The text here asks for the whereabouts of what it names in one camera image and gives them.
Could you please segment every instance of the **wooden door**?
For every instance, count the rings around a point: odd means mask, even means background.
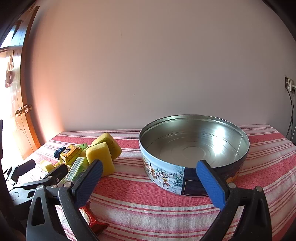
[[[11,103],[10,127],[23,159],[40,147],[34,130],[25,92],[25,55],[29,33],[39,6],[28,9],[17,21],[14,36],[7,47],[10,58],[6,79]]]

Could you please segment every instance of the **painted tree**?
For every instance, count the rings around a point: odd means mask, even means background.
[[[174,185],[175,186],[178,186],[178,187],[182,187],[183,185],[183,177],[184,177],[184,169],[183,168],[180,168],[178,170],[178,174],[174,180]]]

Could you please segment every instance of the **metal screw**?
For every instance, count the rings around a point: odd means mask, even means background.
[[[229,188],[236,188],[236,185],[234,183],[228,183]]]
[[[69,188],[72,185],[72,182],[65,182],[64,187]]]
[[[39,186],[37,186],[37,190],[40,191],[43,189],[43,187],[44,187],[43,185],[39,185]]]
[[[262,192],[262,191],[263,191],[263,188],[262,188],[261,186],[256,186],[256,190],[257,190],[258,192]]]
[[[11,200],[14,201],[19,197],[19,193],[15,192],[15,193],[11,194],[10,197],[11,197]]]

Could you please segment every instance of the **green package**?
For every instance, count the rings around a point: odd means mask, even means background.
[[[80,173],[87,169],[88,165],[89,163],[85,157],[78,157],[72,165],[67,176],[65,176],[65,180],[74,181]]]
[[[80,148],[81,151],[83,151],[84,149],[86,149],[88,147],[87,143],[83,143],[80,145],[77,145],[76,147]]]

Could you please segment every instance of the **black cable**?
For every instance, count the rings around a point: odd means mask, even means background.
[[[290,130],[290,128],[291,128],[291,124],[292,124],[292,118],[293,118],[293,104],[292,104],[292,98],[291,98],[291,96],[290,96],[290,93],[289,93],[288,89],[286,89],[286,90],[287,90],[288,95],[289,95],[289,97],[290,97],[290,101],[291,101],[291,110],[292,110],[292,113],[291,113],[291,119],[290,119],[290,124],[289,124],[289,128],[288,128],[288,131],[287,131],[287,134],[286,134],[286,137],[287,137],[287,136],[288,136],[288,133],[289,133],[289,130]]]
[[[295,96],[295,90],[293,91],[293,107],[292,107],[292,124],[291,124],[291,135],[290,135],[290,141],[292,141],[292,131],[293,131],[293,113],[294,113],[294,105],[295,105],[295,99],[294,99],[294,96]]]

